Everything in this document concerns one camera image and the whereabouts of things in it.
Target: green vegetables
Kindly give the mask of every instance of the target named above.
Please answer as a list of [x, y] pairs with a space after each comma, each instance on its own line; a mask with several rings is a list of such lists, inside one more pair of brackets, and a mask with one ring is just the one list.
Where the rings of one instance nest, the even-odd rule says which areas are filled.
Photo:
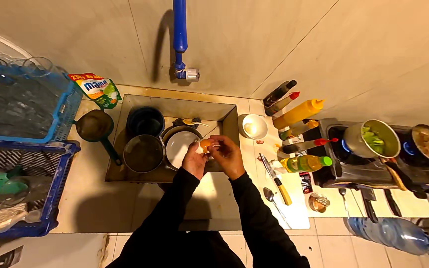
[[369, 126], [362, 127], [362, 137], [372, 150], [380, 155], [383, 155], [385, 149], [385, 143], [381, 140], [373, 131], [370, 130]]

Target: gas stove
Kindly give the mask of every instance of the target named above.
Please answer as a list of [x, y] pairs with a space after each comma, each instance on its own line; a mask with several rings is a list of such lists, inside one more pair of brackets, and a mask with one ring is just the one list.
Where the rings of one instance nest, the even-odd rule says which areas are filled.
[[[325, 188], [383, 188], [395, 189], [397, 185], [378, 157], [362, 158], [354, 155], [343, 141], [345, 130], [356, 122], [338, 121], [335, 118], [319, 120], [319, 127], [303, 134], [304, 140], [318, 138], [338, 138], [336, 143], [327, 143], [307, 150], [309, 155], [329, 156], [332, 166], [323, 167], [313, 172], [313, 181], [316, 185]], [[414, 184], [429, 188], [429, 162], [418, 163], [409, 157], [408, 148], [404, 147], [404, 135], [411, 127], [391, 125], [397, 133], [402, 150], [396, 159], [398, 166], [407, 174]]]

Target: metal pot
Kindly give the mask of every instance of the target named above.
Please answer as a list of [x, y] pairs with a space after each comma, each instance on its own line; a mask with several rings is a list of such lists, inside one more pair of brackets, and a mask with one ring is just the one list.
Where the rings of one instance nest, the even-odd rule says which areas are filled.
[[147, 173], [163, 162], [165, 146], [160, 137], [143, 134], [132, 138], [123, 149], [125, 165], [136, 173]]
[[[383, 155], [375, 152], [362, 137], [362, 127], [369, 126], [375, 130], [377, 136], [385, 142], [385, 150]], [[383, 157], [394, 158], [400, 153], [400, 140], [395, 131], [385, 122], [372, 119], [363, 123], [357, 123], [349, 126], [344, 133], [344, 141], [347, 147], [352, 150], [355, 155], [364, 158]]]
[[405, 152], [421, 163], [429, 162], [429, 151], [425, 145], [425, 139], [429, 140], [429, 125], [414, 126], [406, 137], [402, 144]]

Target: mama dish soap pouch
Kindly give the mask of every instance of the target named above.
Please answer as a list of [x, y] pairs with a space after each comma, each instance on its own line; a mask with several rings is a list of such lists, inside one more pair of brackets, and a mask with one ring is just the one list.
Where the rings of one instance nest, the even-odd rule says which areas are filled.
[[122, 100], [112, 79], [104, 78], [90, 72], [83, 74], [71, 73], [69, 77], [101, 109], [112, 109], [117, 105], [117, 101]]

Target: saucepan with handle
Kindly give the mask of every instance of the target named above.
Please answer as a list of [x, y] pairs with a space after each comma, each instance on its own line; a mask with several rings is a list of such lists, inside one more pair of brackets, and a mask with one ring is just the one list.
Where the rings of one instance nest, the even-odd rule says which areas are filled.
[[402, 143], [405, 152], [420, 162], [429, 162], [429, 125], [416, 125]]
[[[371, 131], [373, 131], [375, 135], [383, 141], [384, 145], [382, 151], [377, 152], [372, 149], [370, 145], [368, 145], [367, 141], [362, 135], [363, 127], [369, 127]], [[345, 130], [344, 141], [347, 147], [355, 155], [363, 158], [379, 157], [382, 163], [396, 172], [408, 190], [413, 192], [416, 197], [426, 199], [426, 193], [423, 191], [423, 189], [420, 186], [415, 185], [408, 175], [406, 175], [393, 160], [400, 153], [400, 140], [395, 131], [385, 122], [372, 119], [363, 123], [357, 123], [355, 125], [349, 126]]]

